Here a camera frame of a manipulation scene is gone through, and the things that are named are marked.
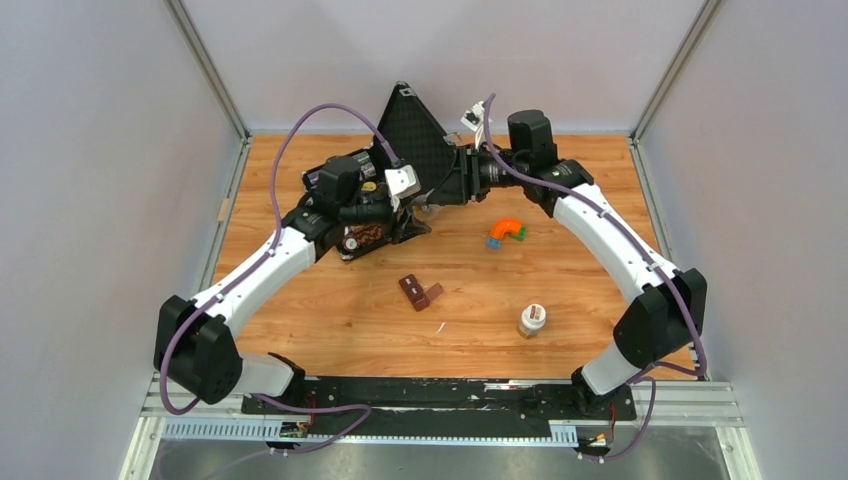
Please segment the brown pill organizer strip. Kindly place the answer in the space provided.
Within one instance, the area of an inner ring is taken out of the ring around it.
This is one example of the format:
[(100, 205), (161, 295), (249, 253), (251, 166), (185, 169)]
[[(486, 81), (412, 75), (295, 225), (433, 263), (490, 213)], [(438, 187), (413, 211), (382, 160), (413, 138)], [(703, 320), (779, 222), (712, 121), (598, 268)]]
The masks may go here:
[(432, 302), (444, 293), (440, 283), (425, 288), (414, 274), (408, 274), (398, 280), (398, 285), (416, 312), (427, 309)]

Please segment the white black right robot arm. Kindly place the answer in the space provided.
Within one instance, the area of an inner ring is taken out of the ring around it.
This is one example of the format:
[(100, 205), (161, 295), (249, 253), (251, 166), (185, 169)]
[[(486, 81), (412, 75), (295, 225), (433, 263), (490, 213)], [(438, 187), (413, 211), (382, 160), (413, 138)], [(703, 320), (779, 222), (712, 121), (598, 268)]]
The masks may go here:
[(619, 288), (628, 307), (613, 328), (609, 346), (578, 368), (571, 403), (584, 417), (596, 417), (611, 403), (611, 392), (662, 364), (703, 331), (707, 281), (695, 268), (679, 269), (642, 240), (615, 211), (594, 178), (577, 161), (558, 155), (549, 119), (538, 109), (507, 119), (509, 146), (490, 145), (483, 125), (487, 110), (478, 103), (463, 119), (475, 132), (458, 148), (453, 165), (425, 190), (427, 205), (480, 201), (493, 188), (519, 186), (579, 239)]

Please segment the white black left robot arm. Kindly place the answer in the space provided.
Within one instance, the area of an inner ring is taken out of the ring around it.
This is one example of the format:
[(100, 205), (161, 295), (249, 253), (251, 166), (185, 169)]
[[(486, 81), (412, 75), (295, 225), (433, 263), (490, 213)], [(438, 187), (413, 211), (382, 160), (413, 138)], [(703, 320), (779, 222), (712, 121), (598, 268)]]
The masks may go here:
[(302, 180), (297, 206), (242, 264), (193, 297), (162, 304), (153, 358), (162, 396), (173, 381), (207, 404), (236, 393), (267, 395), (283, 413), (304, 405), (295, 365), (278, 354), (240, 353), (237, 337), (288, 281), (341, 244), (348, 227), (391, 222), (421, 182), (410, 165), (380, 170), (351, 156), (331, 157)]

